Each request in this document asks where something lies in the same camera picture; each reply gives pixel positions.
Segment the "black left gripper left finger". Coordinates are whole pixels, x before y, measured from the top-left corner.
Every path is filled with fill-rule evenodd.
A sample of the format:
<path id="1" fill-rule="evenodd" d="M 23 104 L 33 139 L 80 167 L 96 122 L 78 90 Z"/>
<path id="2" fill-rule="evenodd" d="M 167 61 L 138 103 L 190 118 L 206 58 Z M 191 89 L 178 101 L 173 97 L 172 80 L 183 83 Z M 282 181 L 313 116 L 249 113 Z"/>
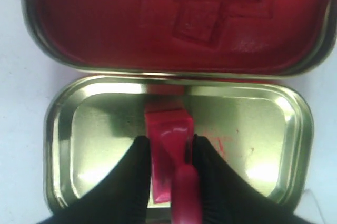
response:
<path id="1" fill-rule="evenodd" d="M 145 223 L 150 180 L 150 141 L 138 136 L 97 186 L 43 222 Z"/>

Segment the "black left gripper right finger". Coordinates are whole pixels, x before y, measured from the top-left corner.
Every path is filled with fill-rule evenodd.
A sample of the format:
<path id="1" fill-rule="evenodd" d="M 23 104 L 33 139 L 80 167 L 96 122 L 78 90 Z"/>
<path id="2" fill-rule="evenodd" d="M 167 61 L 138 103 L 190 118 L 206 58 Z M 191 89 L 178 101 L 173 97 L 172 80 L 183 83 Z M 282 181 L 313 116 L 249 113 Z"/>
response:
<path id="1" fill-rule="evenodd" d="M 308 223 L 252 188 L 227 164 L 206 137 L 194 137 L 192 163 L 201 181 L 203 223 Z"/>

